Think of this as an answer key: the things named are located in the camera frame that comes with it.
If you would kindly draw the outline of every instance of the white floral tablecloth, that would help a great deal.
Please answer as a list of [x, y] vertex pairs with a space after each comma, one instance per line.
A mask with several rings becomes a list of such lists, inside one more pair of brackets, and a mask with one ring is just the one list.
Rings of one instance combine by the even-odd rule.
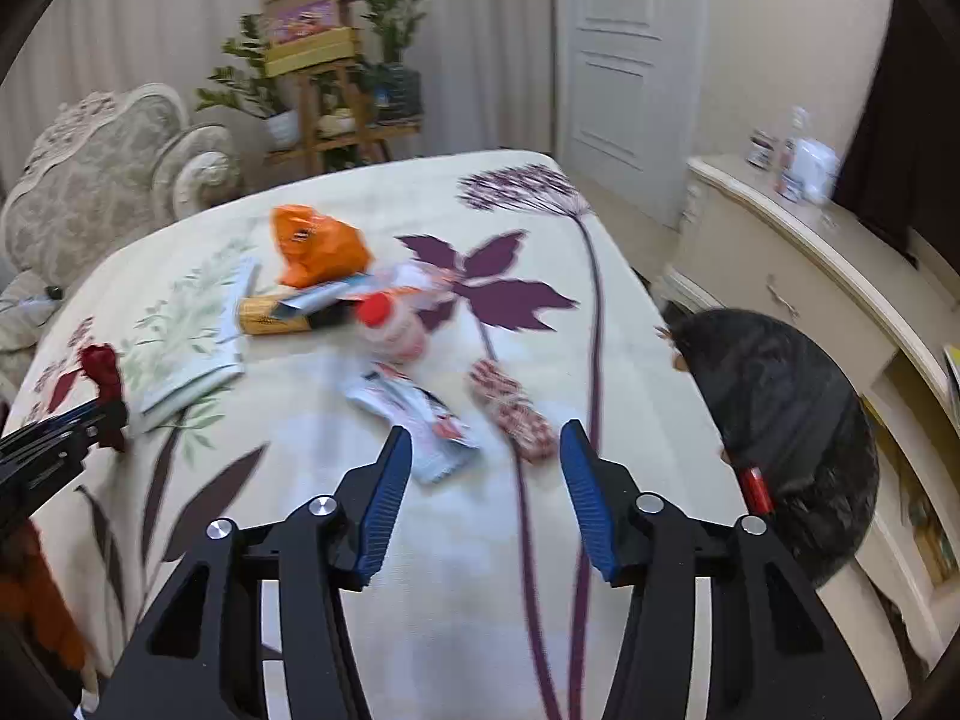
[[[589, 569], [559, 464], [512, 456], [467, 393], [469, 366], [496, 356], [554, 424], [582, 420], [603, 457], [692, 517], [731, 523], [744, 506], [693, 379], [656, 333], [654, 304], [547, 157], [492, 151], [340, 172], [124, 248], [59, 313], [7, 432], [93, 396], [75, 374], [85, 343], [121, 352], [131, 397], [208, 351], [238, 257], [259, 258], [258, 293], [275, 288], [282, 262], [269, 212], [282, 203], [359, 228], [378, 261], [414, 256], [461, 274], [426, 317], [430, 348], [409, 372], [472, 425], [482, 457], [435, 488], [411, 480], [383, 570], [362, 594], [344, 594], [373, 716], [599, 717], [630, 589], [609, 589]], [[284, 519], [372, 461], [387, 435], [341, 392], [364, 366], [352, 328], [249, 338], [244, 362], [241, 378], [135, 439], [126, 456], [91, 452], [76, 483], [35, 515], [105, 677], [206, 523]], [[264, 641], [280, 651], [271, 620]], [[704, 692], [704, 657], [693, 693]], [[272, 716], [284, 717], [281, 663], [265, 668]]]

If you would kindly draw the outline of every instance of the metal screw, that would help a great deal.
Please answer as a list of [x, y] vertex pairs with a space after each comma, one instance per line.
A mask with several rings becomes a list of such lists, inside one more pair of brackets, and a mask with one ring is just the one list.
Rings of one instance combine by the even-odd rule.
[[314, 517], [326, 517], [328, 514], [337, 511], [337, 502], [329, 495], [320, 495], [320, 497], [310, 501], [308, 508], [310, 514], [313, 514]]
[[750, 533], [751, 536], [763, 536], [763, 534], [767, 532], [767, 523], [759, 517], [754, 517], [752, 514], [750, 517], [741, 519], [740, 526], [747, 533]]
[[233, 530], [233, 523], [229, 519], [215, 519], [206, 527], [206, 534], [210, 538], [225, 538]]
[[637, 509], [645, 514], [659, 514], [664, 510], [664, 500], [653, 493], [643, 493], [637, 498]]

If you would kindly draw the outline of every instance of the drawer handle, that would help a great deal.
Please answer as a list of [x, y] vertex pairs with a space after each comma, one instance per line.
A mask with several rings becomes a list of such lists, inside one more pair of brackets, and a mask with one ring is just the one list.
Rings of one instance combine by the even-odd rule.
[[797, 309], [795, 309], [781, 296], [780, 293], [776, 291], [776, 279], [774, 279], [774, 274], [767, 276], [767, 292], [770, 293], [774, 303], [778, 304], [779, 306], [784, 306], [787, 314], [790, 314], [790, 322], [796, 323], [797, 319], [800, 318], [800, 312], [797, 311]]

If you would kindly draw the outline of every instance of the white door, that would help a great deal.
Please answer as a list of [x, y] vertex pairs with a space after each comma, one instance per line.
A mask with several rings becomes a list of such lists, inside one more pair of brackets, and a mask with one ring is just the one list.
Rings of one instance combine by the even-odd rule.
[[668, 226], [683, 206], [706, 8], [707, 0], [558, 0], [560, 163]]

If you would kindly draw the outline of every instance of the cream sideboard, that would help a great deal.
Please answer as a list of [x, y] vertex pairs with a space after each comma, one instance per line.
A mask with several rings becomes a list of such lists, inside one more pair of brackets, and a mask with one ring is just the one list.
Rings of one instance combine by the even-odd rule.
[[919, 483], [960, 553], [960, 423], [942, 354], [945, 343], [960, 346], [957, 298], [846, 209], [792, 203], [774, 191], [770, 172], [742, 157], [697, 157], [688, 167], [680, 243], [655, 298], [791, 322], [850, 378], [875, 420], [881, 471], [857, 561], [899, 606], [911, 643], [933, 665], [960, 623], [960, 577], [944, 581], [931, 570], [904, 490]]

